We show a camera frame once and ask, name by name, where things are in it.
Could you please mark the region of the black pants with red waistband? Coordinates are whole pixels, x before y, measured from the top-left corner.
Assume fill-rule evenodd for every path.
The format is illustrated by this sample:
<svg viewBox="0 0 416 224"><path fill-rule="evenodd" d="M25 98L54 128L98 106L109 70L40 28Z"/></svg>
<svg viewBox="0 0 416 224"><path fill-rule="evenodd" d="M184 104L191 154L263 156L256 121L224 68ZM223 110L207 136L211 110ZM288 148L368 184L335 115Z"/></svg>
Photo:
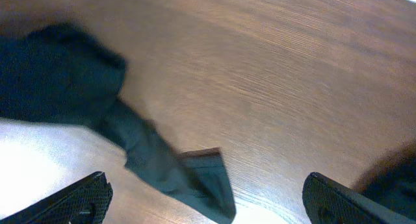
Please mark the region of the black pants with red waistband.
<svg viewBox="0 0 416 224"><path fill-rule="evenodd" d="M82 125L126 153L125 167L151 187L217 223L236 214L217 148L177 153L118 96L127 69L119 54L72 24L1 38L1 116Z"/></svg>

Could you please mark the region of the black folded garment right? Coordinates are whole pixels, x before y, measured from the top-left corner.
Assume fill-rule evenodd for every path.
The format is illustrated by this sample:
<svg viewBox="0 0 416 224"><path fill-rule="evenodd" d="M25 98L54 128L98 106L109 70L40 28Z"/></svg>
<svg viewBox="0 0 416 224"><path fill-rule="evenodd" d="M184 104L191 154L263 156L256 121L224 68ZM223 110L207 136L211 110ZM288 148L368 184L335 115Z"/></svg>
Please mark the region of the black folded garment right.
<svg viewBox="0 0 416 224"><path fill-rule="evenodd" d="M393 212L415 219L415 141L377 159L353 190Z"/></svg>

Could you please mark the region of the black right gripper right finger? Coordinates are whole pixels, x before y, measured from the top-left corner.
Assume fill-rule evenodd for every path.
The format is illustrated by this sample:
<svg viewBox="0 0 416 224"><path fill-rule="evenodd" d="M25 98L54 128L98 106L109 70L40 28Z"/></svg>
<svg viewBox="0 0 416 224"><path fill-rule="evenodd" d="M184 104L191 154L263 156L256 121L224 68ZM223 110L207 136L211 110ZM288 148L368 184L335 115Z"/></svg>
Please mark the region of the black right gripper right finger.
<svg viewBox="0 0 416 224"><path fill-rule="evenodd" d="M365 196L312 172L304 181L302 201L313 224L415 224Z"/></svg>

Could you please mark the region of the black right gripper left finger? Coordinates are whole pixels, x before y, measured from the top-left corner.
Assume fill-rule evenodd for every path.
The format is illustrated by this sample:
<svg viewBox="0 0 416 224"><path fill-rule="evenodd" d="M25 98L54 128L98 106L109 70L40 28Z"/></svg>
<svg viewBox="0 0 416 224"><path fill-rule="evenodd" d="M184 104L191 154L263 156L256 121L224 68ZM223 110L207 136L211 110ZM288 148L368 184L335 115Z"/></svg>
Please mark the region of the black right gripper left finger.
<svg viewBox="0 0 416 224"><path fill-rule="evenodd" d="M102 224L112 201L111 184L97 171L1 220L1 224Z"/></svg>

